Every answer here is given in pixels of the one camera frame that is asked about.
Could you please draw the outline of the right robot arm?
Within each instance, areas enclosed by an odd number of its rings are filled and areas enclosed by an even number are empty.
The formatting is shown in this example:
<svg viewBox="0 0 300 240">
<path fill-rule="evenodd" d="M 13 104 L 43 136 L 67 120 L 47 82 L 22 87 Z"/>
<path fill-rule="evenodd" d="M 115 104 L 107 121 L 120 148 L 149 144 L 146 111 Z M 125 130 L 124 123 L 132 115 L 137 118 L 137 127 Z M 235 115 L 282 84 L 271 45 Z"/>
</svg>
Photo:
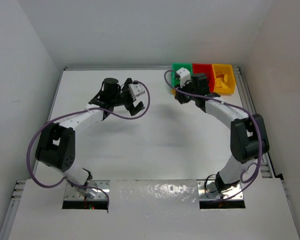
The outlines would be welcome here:
<svg viewBox="0 0 300 240">
<path fill-rule="evenodd" d="M 218 93 L 210 91 L 208 77 L 204 73 L 191 74 L 187 69 L 180 68 L 173 75 L 179 80 L 173 89 L 174 98 L 180 104 L 193 101 L 196 107 L 230 130 L 231 156 L 216 174 L 213 190 L 221 193 L 238 182 L 250 183 L 258 173 L 243 179 L 244 173 L 250 166 L 258 166 L 262 156 L 270 149 L 263 117 L 224 102 Z"/>
</svg>

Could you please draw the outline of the yellow green lego block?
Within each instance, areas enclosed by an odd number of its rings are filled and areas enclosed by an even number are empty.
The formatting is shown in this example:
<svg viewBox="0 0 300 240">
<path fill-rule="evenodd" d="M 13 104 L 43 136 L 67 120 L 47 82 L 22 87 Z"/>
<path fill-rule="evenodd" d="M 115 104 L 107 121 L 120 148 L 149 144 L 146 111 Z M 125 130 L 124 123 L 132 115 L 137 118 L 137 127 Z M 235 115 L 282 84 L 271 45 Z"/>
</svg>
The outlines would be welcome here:
<svg viewBox="0 0 300 240">
<path fill-rule="evenodd" d="M 171 90 L 172 94 L 175 96 L 177 94 L 176 90 L 175 89 L 172 89 Z"/>
</svg>

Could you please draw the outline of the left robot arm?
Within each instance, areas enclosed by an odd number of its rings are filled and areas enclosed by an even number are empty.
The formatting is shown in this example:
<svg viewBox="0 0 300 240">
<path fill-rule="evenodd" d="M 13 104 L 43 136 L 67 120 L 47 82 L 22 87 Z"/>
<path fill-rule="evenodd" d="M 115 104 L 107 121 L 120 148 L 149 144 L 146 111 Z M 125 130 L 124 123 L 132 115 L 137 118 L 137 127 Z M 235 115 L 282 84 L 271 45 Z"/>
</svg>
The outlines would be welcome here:
<svg viewBox="0 0 300 240">
<path fill-rule="evenodd" d="M 92 179 L 91 172 L 75 161 L 76 138 L 93 125 L 114 114 L 114 108 L 123 106 L 130 114 L 128 120 L 135 120 L 148 111 L 143 102 L 134 104 L 138 97 L 150 92 L 140 81 L 128 78 L 123 85 L 116 78 L 102 81 L 98 93 L 83 110 L 56 117 L 43 125 L 34 135 L 38 138 L 35 158 L 63 176 L 72 186 L 86 190 Z"/>
</svg>

